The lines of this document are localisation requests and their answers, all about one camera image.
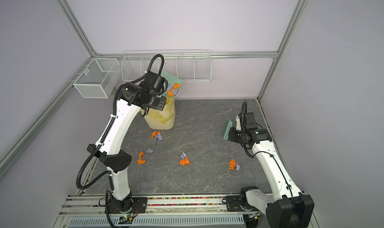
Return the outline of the green hand brush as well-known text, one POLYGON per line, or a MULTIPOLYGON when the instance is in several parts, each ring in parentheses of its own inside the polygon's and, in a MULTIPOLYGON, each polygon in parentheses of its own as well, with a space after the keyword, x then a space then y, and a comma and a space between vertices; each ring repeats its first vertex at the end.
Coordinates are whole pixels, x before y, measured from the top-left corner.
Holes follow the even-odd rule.
POLYGON ((228 140, 229 133, 232 127, 233 127, 233 122, 230 119, 226 119, 225 126, 222 131, 222 137, 224 140, 228 140))

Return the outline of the green plastic dustpan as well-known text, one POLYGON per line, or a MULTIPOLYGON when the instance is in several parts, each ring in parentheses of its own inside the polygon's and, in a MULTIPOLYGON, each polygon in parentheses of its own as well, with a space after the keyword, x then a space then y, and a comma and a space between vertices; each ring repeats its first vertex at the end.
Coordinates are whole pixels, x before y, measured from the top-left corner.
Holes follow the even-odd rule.
MULTIPOLYGON (((167 73, 167 72, 162 72, 161 76, 167 80, 168 85, 169 85, 169 84, 172 84, 172 85, 173 85, 173 84, 175 84, 175 83, 180 84, 181 87, 182 87, 182 85, 183 85, 183 82, 184 82, 183 80, 181 80, 181 79, 179 79, 179 78, 177 78, 177 77, 175 77, 175 76, 173 76, 173 75, 171 75, 171 74, 169 74, 169 73, 167 73)), ((163 93, 163 96, 165 96, 165 97, 170 97, 170 96, 167 95, 167 87, 166 87, 166 91, 163 93)))

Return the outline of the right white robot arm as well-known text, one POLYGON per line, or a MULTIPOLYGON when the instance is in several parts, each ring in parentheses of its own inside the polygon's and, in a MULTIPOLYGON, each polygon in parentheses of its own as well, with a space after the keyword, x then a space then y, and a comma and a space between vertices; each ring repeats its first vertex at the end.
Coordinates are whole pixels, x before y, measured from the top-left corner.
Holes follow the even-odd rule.
POLYGON ((272 189, 268 195, 257 187, 242 188, 240 207, 245 211, 260 211, 271 228, 309 227, 315 203, 292 180, 270 133, 256 122, 253 113, 248 112, 246 101, 236 117, 236 125, 231 120, 226 121, 223 138, 240 144, 249 158, 258 159, 272 189))

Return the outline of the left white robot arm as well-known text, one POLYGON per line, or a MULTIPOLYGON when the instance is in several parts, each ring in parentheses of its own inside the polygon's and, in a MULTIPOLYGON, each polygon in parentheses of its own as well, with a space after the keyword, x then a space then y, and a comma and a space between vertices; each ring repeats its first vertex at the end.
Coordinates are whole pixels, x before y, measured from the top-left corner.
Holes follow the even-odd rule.
POLYGON ((102 176, 107 175, 111 190, 107 192, 106 202, 114 204, 121 213, 128 213, 133 207, 128 180, 128 167, 132 157, 121 149, 122 142, 140 110, 144 110, 144 114, 147 115, 151 109, 158 111, 164 109, 167 99, 163 94, 168 87, 168 81, 162 76, 164 63, 163 55, 153 56, 142 77, 118 88, 113 99, 113 112, 109 123, 99 140, 88 146, 90 156, 81 166, 76 178, 77 188, 86 190, 102 176), (94 157, 98 158, 107 169, 83 185, 83 173, 94 157))

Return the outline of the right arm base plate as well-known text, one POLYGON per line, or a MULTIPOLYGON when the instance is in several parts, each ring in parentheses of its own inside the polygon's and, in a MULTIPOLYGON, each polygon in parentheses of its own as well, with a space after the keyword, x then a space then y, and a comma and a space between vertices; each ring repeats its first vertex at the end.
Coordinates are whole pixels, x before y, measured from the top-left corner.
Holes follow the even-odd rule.
POLYGON ((223 201, 228 212, 261 212, 264 214, 267 208, 266 199, 255 194, 245 197, 240 195, 226 196, 223 201))

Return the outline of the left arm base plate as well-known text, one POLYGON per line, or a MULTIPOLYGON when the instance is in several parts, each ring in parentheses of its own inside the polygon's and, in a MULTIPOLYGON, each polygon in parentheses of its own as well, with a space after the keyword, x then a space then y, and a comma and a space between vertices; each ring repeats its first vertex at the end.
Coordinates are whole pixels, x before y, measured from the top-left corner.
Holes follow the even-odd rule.
POLYGON ((114 197, 108 198, 106 207, 109 214, 141 214, 146 212, 148 199, 146 197, 127 197, 118 201, 114 197))

